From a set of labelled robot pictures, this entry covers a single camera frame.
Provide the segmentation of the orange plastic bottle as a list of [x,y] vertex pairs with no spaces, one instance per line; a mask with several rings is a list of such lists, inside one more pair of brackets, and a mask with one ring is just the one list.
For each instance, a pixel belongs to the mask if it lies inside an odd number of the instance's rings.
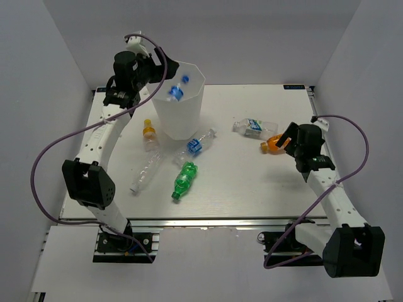
[[281,147],[277,147],[276,144],[280,140],[282,134],[275,135],[269,138],[267,141],[260,144],[260,149],[263,154],[281,154],[284,152],[284,148],[289,143],[290,139],[287,138]]

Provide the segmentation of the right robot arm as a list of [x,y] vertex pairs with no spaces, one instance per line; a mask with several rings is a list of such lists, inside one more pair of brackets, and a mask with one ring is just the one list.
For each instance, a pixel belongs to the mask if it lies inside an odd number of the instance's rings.
[[375,277],[378,275],[385,234],[371,226],[348,198],[332,160],[321,153],[325,140],[315,124],[290,123],[277,146],[294,158],[304,181],[315,192],[331,231],[297,218],[280,237],[293,251],[306,246],[319,255],[330,277]]

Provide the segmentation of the long clear plastic bottle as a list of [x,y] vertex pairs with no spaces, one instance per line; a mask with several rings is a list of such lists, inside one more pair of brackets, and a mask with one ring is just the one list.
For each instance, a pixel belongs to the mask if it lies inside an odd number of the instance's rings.
[[165,159],[165,154],[161,148],[155,148],[151,150],[142,165],[142,168],[136,173],[133,182],[130,186],[131,192],[134,194],[139,194],[143,191],[153,180],[156,172],[160,168],[163,160]]

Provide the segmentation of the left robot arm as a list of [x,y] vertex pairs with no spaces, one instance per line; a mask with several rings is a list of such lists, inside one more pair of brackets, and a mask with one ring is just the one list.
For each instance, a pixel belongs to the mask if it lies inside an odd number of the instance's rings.
[[123,129],[140,103],[140,91],[147,85],[172,79],[179,64],[156,47],[160,64],[151,54],[133,51],[114,56],[114,74],[107,82],[99,118],[88,141],[73,160],[66,160],[62,173],[69,197],[92,212],[101,229],[112,234],[111,243],[120,251],[133,244],[130,222],[115,202],[116,186],[108,175],[108,163]]

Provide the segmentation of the green plastic bottle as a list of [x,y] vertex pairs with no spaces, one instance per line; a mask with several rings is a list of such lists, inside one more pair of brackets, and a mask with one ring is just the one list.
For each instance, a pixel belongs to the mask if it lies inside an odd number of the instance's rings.
[[185,162],[181,168],[180,173],[174,181],[174,191],[171,197],[174,200],[179,200],[186,194],[192,185],[194,178],[198,172],[198,166],[193,162]]

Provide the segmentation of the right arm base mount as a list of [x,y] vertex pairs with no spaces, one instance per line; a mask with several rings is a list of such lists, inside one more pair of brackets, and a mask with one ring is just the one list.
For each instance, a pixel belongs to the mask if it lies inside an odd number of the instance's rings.
[[257,236],[257,241],[264,247],[264,268],[277,267],[318,267],[323,266],[319,255],[313,253],[306,245],[298,242],[295,238],[295,230],[283,239],[274,249],[268,260],[269,251],[280,237],[291,227],[293,220],[290,220],[284,230],[263,231]]

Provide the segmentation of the small blue label bottle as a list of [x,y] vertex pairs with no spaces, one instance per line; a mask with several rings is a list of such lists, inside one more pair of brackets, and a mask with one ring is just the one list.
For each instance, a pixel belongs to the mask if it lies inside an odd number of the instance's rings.
[[167,100],[169,102],[179,102],[184,96],[184,88],[188,86],[190,77],[188,74],[181,76],[180,82],[171,86],[167,93]]

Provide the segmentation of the clear bottle orange cap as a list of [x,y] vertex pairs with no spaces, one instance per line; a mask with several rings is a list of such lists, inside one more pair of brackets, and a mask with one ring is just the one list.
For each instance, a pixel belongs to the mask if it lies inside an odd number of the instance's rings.
[[144,150],[146,152],[150,152],[160,146],[156,131],[150,119],[144,120],[142,135]]

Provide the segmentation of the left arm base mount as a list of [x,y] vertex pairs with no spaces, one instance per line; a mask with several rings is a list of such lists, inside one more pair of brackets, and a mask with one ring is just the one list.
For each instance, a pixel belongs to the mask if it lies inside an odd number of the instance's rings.
[[104,264],[151,264],[159,247],[159,232],[132,232],[149,254],[137,242],[99,231],[93,253],[93,263]]

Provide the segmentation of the clear bottle green-blue label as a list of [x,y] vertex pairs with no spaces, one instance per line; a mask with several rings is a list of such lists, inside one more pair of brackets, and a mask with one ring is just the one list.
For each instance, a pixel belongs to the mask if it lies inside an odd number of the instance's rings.
[[234,122],[232,131],[245,137],[267,140],[277,134],[278,125],[272,122],[244,118]]

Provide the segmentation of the clear bottle blue label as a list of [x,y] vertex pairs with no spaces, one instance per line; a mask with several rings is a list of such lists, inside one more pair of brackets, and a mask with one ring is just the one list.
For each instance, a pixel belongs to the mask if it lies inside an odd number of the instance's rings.
[[173,162],[179,167],[182,167],[186,162],[193,162],[199,155],[212,146],[216,133],[216,129],[210,128],[201,137],[192,138],[183,148],[175,153]]

